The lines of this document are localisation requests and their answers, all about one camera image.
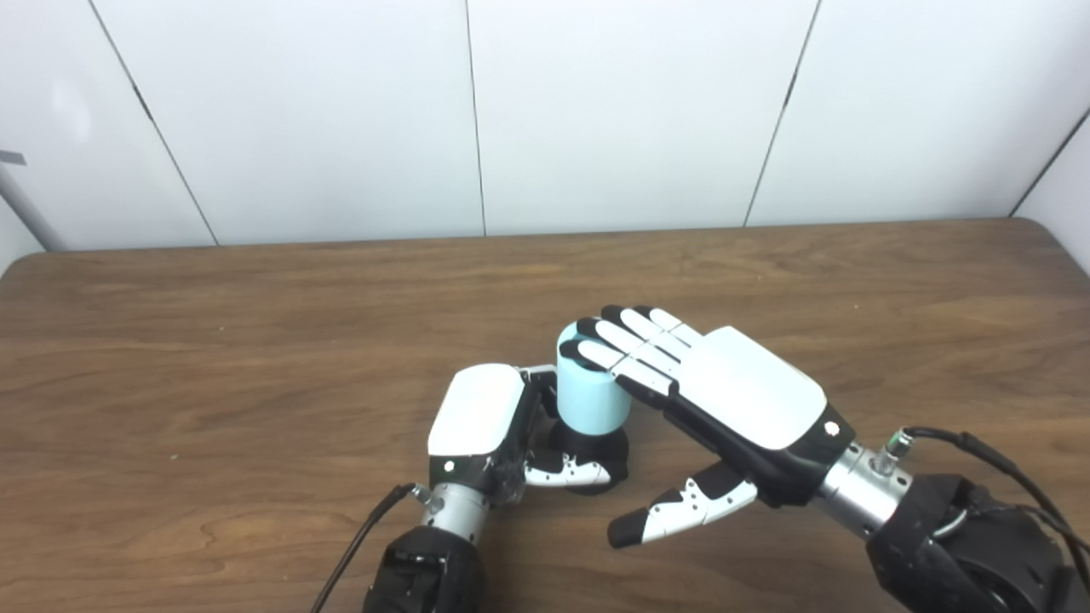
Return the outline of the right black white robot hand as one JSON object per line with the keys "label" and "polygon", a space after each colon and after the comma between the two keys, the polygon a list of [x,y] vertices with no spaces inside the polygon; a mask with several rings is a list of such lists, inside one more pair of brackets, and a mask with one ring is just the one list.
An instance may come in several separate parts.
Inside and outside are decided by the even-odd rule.
{"label": "right black white robot hand", "polygon": [[731,326],[701,333],[659,306],[603,306],[579,318],[564,358],[608,374],[716,461],[625,513],[614,548],[639,546],[724,518],[752,501],[810,504],[856,434],[818,382]]}

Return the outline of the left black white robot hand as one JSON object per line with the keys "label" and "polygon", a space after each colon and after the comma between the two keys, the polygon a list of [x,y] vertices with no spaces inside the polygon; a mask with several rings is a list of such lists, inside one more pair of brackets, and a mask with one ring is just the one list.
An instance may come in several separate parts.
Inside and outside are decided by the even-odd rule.
{"label": "left black white robot hand", "polygon": [[456,373],[427,440],[433,491],[467,490],[485,508],[525,486],[596,496],[629,478],[623,430],[592,436],[561,419],[553,365],[476,364]]}

